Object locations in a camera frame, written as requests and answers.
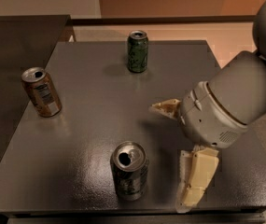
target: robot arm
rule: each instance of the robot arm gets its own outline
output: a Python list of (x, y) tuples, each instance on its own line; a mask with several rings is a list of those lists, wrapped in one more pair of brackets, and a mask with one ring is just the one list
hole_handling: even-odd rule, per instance
[(266, 2), (255, 18), (253, 38), (258, 52), (242, 51), (182, 101), (151, 107), (177, 119), (195, 144), (192, 152), (181, 152), (178, 212), (189, 211), (202, 198), (217, 168), (217, 148), (229, 147), (247, 131), (247, 125), (266, 114)]

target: gray table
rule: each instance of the gray table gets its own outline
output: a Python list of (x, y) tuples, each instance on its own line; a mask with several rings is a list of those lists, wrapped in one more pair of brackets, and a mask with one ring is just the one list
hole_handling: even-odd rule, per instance
[(69, 22), (68, 15), (0, 17), (0, 161), (28, 104), (21, 73), (47, 65), (57, 41), (70, 36)]
[[(178, 124), (151, 114), (219, 68), (204, 41), (151, 42), (148, 70), (126, 68), (125, 42), (59, 43), (47, 70), (63, 110), (40, 118), (30, 103), (0, 164), (0, 213), (174, 213), (178, 153), (191, 150)], [(118, 199), (109, 158), (125, 140), (149, 158), (148, 190)], [(253, 130), (223, 150), (198, 210), (266, 207), (266, 155)]]

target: aluminum can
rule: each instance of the aluminum can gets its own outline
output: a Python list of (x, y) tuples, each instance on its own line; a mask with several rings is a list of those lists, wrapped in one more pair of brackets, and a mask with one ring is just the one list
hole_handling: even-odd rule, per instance
[(121, 143), (111, 157), (111, 168), (115, 191), (120, 198), (134, 201), (147, 188), (149, 159), (144, 149), (137, 143)]
[(128, 40), (128, 69), (141, 73), (147, 69), (148, 38), (146, 32), (133, 31)]
[(62, 109), (51, 77), (43, 68), (26, 70), (21, 75), (21, 83), (39, 116), (51, 117)]

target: can label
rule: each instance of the can label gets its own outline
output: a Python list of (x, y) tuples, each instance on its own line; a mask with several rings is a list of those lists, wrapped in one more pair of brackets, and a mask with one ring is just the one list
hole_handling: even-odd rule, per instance
[(43, 68), (35, 67), (26, 70), (21, 80), (22, 86), (40, 116), (51, 117), (61, 110), (62, 105), (51, 77)]
[(115, 190), (121, 198), (139, 199), (147, 187), (149, 159), (142, 147), (134, 142), (122, 143), (111, 157)]
[(140, 73), (147, 69), (148, 38), (143, 31), (134, 31), (128, 38), (128, 69)]

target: can lid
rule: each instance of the can lid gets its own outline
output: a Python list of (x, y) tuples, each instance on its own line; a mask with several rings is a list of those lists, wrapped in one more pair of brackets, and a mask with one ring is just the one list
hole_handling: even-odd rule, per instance
[(130, 32), (130, 38), (135, 39), (135, 40), (142, 40), (147, 38), (147, 33), (144, 31), (132, 31)]
[(126, 141), (121, 143), (113, 153), (113, 162), (123, 171), (134, 172), (146, 162), (146, 152), (137, 143)]
[(26, 70), (21, 75), (21, 79), (25, 82), (34, 83), (46, 76), (46, 71), (41, 67), (33, 67)]

